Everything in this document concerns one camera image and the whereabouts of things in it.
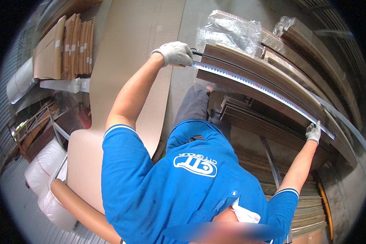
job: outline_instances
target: black cable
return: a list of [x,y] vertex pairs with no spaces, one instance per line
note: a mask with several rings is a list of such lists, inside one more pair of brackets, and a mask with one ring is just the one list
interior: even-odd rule
[[[270,80],[268,80],[268,79],[266,79],[266,78],[264,78],[263,76],[261,76],[261,75],[258,75],[258,74],[256,74],[256,73],[254,73],[254,72],[252,72],[252,71],[250,71],[250,70],[247,70],[246,68],[244,68],[244,67],[241,67],[241,66],[239,66],[239,65],[236,65],[236,64],[234,64],[234,63],[231,63],[231,62],[229,62],[229,61],[226,61],[226,60],[223,60],[223,59],[220,59],[220,58],[217,58],[217,57],[215,57],[215,56],[211,56],[211,55],[208,55],[208,54],[205,54],[205,53],[200,53],[200,52],[198,52],[198,51],[196,51],[196,49],[195,48],[191,48],[191,51],[192,51],[192,54],[194,54],[194,55],[198,55],[198,56],[203,56],[203,57],[208,57],[208,58],[211,58],[211,59],[215,59],[215,60],[218,60],[218,61],[221,61],[221,62],[224,62],[224,63],[227,63],[227,64],[229,64],[229,65],[232,65],[232,66],[235,66],[235,67],[237,67],[237,68],[239,68],[239,69],[242,69],[242,70],[244,70],[244,71],[247,71],[248,73],[250,73],[250,74],[252,74],[252,75],[255,75],[255,76],[257,76],[257,77],[259,77],[259,78],[261,78],[261,79],[263,79],[263,80],[265,80],[265,81],[267,81],[268,83],[270,83],[271,85],[273,85],[273,86],[275,86],[276,88],[278,88],[279,90],[281,90],[281,91],[283,91],[284,93],[286,93],[287,95],[289,95],[289,96],[291,96],[292,98],[294,98],[295,100],[297,100],[297,101],[299,101],[297,98],[295,98],[292,94],[290,94],[288,91],[286,91],[286,90],[284,90],[283,88],[281,88],[280,86],[278,86],[277,84],[275,84],[275,83],[273,83],[272,81],[270,81]],[[310,108],[308,108],[307,106],[305,106],[313,115],[315,115],[317,118],[320,118],[314,111],[312,111]]]

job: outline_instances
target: tape measure numbers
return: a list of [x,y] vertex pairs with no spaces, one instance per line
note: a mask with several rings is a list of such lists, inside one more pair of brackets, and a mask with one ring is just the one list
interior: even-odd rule
[[[219,67],[213,66],[213,65],[209,65],[209,64],[205,64],[205,63],[201,63],[201,62],[197,62],[194,61],[192,66],[194,68],[198,68],[200,70],[204,70],[204,71],[208,71],[211,72],[213,74],[217,74],[226,78],[229,78],[231,80],[237,81],[241,84],[247,85],[255,90],[258,90],[278,101],[280,101],[281,103],[285,104],[286,106],[288,106],[289,108],[297,111],[299,114],[301,114],[302,116],[304,116],[305,118],[307,118],[309,121],[311,121],[312,123],[316,124],[317,123],[317,119],[315,119],[312,115],[310,115],[309,113],[307,113],[305,110],[303,110],[301,107],[295,105],[293,102],[291,102],[290,100],[284,98],[283,96],[279,95],[278,93],[274,92],[273,90],[265,87],[264,85],[261,85],[257,82],[254,82],[244,76],[241,75],[237,75],[233,72],[221,69]],[[327,128],[325,128],[324,126],[320,125],[320,128],[322,131],[324,131],[324,133],[326,133],[332,140],[335,140],[335,136],[334,134],[332,134]]]

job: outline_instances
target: hand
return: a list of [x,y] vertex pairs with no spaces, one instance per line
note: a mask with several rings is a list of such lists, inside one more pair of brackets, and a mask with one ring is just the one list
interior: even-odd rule
[[174,41],[162,45],[159,49],[155,49],[152,53],[161,53],[164,57],[164,66],[168,64],[192,65],[192,51],[186,43]]
[[317,142],[317,145],[318,145],[318,141],[320,140],[320,136],[321,136],[320,120],[317,121],[316,127],[313,123],[311,123],[306,128],[305,136],[306,136],[306,141],[313,140],[313,141]]

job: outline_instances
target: white logo print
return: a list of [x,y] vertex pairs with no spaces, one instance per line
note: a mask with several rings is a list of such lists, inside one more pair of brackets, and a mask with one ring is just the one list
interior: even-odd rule
[[176,168],[184,168],[192,173],[208,177],[216,176],[216,164],[217,161],[208,159],[207,157],[204,159],[204,156],[200,154],[179,154],[174,159],[174,166]]

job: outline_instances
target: blue polo shirt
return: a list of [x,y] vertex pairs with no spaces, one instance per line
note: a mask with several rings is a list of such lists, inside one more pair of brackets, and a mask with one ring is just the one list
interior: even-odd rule
[[[187,143],[195,136],[202,140]],[[128,244],[178,243],[168,227],[212,221],[237,198],[261,224],[289,232],[298,193],[285,189],[269,201],[259,181],[239,165],[224,135],[204,120],[184,120],[169,135],[166,156],[155,165],[137,133],[118,124],[103,138],[101,188],[106,220]]]

